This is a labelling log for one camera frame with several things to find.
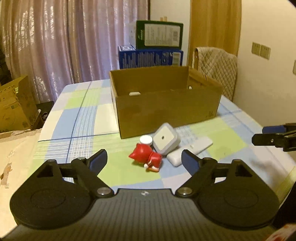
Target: red toy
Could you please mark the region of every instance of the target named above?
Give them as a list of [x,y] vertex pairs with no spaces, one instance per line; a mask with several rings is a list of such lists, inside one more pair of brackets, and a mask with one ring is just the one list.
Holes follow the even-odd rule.
[[144,163],[144,168],[153,172],[159,172],[162,155],[152,151],[152,148],[146,144],[137,143],[133,153],[128,157],[139,163]]

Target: cartoon drawing on cloth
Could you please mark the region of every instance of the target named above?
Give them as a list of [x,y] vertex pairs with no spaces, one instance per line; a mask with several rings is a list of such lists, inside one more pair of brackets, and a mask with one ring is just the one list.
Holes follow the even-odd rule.
[[[15,154],[14,151],[11,151],[9,153],[9,155],[7,156],[9,161],[10,161],[10,158]],[[0,186],[1,188],[4,186],[5,188],[9,188],[9,183],[7,182],[8,181],[8,175],[9,173],[12,171],[12,168],[11,168],[11,164],[12,162],[9,162],[8,161],[8,164],[5,166],[4,168],[4,171],[3,171],[3,174],[0,176],[1,178],[1,183],[0,183]]]

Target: white remote control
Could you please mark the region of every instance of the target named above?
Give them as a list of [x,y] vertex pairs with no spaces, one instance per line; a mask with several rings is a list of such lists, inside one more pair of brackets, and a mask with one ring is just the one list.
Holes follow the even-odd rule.
[[203,150],[207,149],[212,144],[213,144],[213,141],[210,138],[202,137],[191,144],[182,146],[179,149],[169,153],[167,155],[167,159],[173,166],[177,167],[182,164],[181,154],[183,150],[187,149],[190,152],[192,152],[194,155],[197,155],[198,153],[201,153]]

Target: checkered tablecloth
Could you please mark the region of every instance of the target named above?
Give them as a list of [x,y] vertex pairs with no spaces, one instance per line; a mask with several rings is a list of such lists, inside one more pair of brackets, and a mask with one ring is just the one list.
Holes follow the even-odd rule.
[[[216,118],[176,130],[181,145],[202,136],[213,140],[214,144],[199,157],[212,157],[222,163],[242,159],[279,196],[283,189],[286,193],[291,188],[288,176],[295,166],[293,159],[279,148],[253,146],[251,138],[262,127],[224,96]],[[33,172],[47,159],[68,163],[77,157],[88,158],[103,148],[108,163],[99,177],[114,191],[121,187],[171,188],[175,192],[190,178],[182,165],[173,167],[165,158],[159,173],[132,165],[128,155],[138,141],[138,137],[120,139],[109,80],[68,85],[44,124],[30,170]]]

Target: blue box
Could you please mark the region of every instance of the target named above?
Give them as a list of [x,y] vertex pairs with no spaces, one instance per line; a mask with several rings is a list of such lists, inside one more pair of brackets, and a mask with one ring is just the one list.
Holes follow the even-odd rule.
[[119,68],[139,68],[159,65],[182,66],[183,51],[179,49],[142,49],[131,45],[118,46]]

